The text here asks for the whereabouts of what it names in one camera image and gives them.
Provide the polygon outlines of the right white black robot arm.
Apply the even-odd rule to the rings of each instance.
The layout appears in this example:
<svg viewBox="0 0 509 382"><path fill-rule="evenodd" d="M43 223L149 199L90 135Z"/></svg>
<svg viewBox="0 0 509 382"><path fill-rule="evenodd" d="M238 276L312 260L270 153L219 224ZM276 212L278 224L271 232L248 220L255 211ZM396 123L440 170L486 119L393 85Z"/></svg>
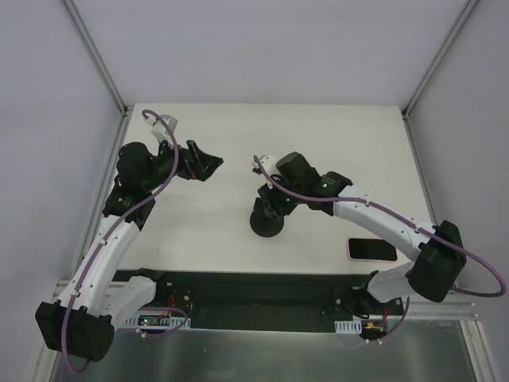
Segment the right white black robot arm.
<svg viewBox="0 0 509 382"><path fill-rule="evenodd" d="M266 179L258 189L253 230L276 236L284 218L298 205L322 211L366 229L395 247L407 263L388 271L373 271L341 302L354 314L376 314L387 302L419 295L442 302L466 264L459 228L403 216L371 198L350 179L329 171L320 175L305 157L292 152L277 159L254 158L253 171Z"/></svg>

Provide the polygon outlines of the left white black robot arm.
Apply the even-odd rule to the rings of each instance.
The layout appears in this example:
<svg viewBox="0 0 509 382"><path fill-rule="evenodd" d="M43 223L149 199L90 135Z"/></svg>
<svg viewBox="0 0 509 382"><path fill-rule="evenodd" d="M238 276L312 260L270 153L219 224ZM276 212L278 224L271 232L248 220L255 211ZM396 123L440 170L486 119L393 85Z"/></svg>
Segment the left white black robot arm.
<svg viewBox="0 0 509 382"><path fill-rule="evenodd" d="M186 144L172 146L164 139L156 155L141 142L120 148L118 174L88 253L56 301L41 303L35 313L48 349L101 361L115 332L136 310L144 305L158 310L167 303L169 292L150 275L133 276L116 294L107 291L155 206L157 190L170 174L206 181L223 164L222 158L206 154L193 140Z"/></svg>

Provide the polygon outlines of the black phone stand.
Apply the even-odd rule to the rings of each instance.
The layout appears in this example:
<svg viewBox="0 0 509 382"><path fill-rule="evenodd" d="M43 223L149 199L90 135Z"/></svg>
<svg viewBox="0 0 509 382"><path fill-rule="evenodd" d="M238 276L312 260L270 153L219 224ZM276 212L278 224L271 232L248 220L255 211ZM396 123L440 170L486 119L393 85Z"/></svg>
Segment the black phone stand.
<svg viewBox="0 0 509 382"><path fill-rule="evenodd" d="M267 217L264 212L253 210L250 215L251 230L262 238L277 236L284 228L284 220Z"/></svg>

